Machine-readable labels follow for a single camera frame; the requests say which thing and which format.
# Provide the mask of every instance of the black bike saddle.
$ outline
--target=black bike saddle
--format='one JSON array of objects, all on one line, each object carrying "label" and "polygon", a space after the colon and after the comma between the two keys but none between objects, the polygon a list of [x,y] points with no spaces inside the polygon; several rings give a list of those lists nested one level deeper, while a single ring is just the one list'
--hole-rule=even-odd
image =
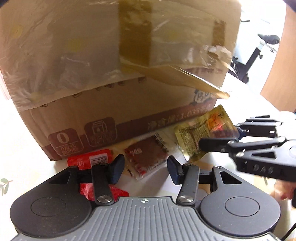
[{"label": "black bike saddle", "polygon": [[277,36],[277,35],[258,34],[258,36],[261,39],[263,39],[267,44],[278,44],[279,43],[279,36]]}]

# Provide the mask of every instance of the wooden panel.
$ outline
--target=wooden panel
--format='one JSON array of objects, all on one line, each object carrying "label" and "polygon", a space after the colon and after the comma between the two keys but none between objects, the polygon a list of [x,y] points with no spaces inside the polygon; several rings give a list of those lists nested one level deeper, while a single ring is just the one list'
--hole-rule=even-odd
[{"label": "wooden panel", "polygon": [[279,51],[261,95],[278,110],[296,109],[296,13],[287,6]]}]

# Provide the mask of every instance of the brown printed label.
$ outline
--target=brown printed label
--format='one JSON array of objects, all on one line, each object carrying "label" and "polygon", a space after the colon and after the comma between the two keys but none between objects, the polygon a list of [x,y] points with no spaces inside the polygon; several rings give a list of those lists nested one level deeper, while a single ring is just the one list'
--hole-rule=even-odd
[{"label": "brown printed label", "polygon": [[83,150],[77,131],[72,128],[50,134],[48,140],[60,156],[68,156]]},{"label": "brown printed label", "polygon": [[117,139],[116,125],[112,117],[89,122],[84,126],[84,130],[92,147],[106,146]]}]

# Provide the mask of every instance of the white floor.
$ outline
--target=white floor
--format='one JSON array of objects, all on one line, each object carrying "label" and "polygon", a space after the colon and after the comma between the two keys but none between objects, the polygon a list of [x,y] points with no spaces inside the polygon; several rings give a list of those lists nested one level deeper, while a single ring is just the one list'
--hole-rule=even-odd
[{"label": "white floor", "polygon": [[[283,33],[286,4],[283,0],[240,0],[242,4],[241,20],[251,20],[240,23],[237,45],[234,56],[246,63],[254,49],[262,41],[257,34],[278,35]],[[272,46],[278,50],[279,44]],[[248,72],[249,87],[255,93],[260,93],[272,68],[276,53],[268,47],[263,47],[262,59],[257,58]]]}]

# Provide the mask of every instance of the red snack package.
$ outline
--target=red snack package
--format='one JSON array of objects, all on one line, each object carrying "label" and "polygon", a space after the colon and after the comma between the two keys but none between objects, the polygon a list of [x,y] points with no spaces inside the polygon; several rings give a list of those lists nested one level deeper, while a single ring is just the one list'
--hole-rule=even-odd
[{"label": "red snack package", "polygon": [[[79,170],[91,169],[95,164],[113,161],[112,153],[109,149],[94,151],[83,155],[72,156],[67,160],[68,166],[78,166]],[[113,198],[117,201],[119,196],[129,197],[129,193],[121,190],[114,185],[109,185]],[[88,200],[94,201],[94,188],[92,183],[81,183],[80,194],[84,195]]]}]

